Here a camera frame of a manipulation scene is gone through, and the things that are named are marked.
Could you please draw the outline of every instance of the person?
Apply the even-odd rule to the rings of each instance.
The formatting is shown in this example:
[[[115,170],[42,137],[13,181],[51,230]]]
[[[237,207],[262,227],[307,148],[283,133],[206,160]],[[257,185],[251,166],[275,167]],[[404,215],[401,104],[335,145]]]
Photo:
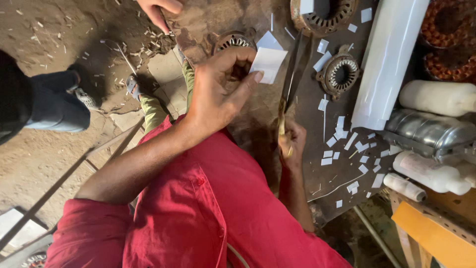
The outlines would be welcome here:
[[[27,77],[14,58],[0,50],[0,144],[23,127],[80,132],[89,127],[89,109],[98,108],[87,71],[78,64],[64,72]]]
[[[227,48],[195,72],[184,64],[191,102],[174,124],[134,77],[127,80],[146,134],[65,203],[46,267],[351,267],[313,234],[302,175],[306,130],[286,120],[279,199],[226,131],[263,72],[234,90],[225,89],[226,76],[255,56]],[[133,216],[128,204],[137,196]]]

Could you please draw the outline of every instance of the copper coil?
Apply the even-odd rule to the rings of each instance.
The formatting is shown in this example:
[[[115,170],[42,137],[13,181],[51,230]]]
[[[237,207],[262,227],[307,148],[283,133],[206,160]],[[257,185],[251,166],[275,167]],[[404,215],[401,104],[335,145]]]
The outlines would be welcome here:
[[[440,29],[438,29],[437,23],[435,21],[438,20],[437,16],[439,13],[445,9],[456,9],[458,14],[465,14],[468,12],[468,10],[472,10],[473,7],[467,0],[432,1],[428,6],[420,29],[420,35],[427,45],[436,48],[449,48],[460,44],[462,40],[468,37],[471,23],[474,20],[474,17],[469,13],[464,15],[461,20],[461,24],[453,32],[443,33]],[[457,22],[454,22],[453,25],[451,25],[451,22],[449,21],[445,22],[449,23],[450,26],[455,26],[454,24],[459,23],[460,21],[458,20]]]

